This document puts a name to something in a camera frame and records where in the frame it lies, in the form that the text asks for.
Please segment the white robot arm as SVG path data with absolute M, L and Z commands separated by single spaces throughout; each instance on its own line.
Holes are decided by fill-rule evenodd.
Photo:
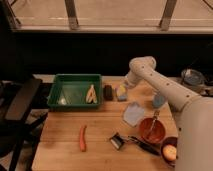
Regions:
M 201 96 L 155 68 L 152 56 L 133 58 L 123 84 L 134 88 L 145 80 L 178 111 L 175 171 L 213 171 L 213 98 Z

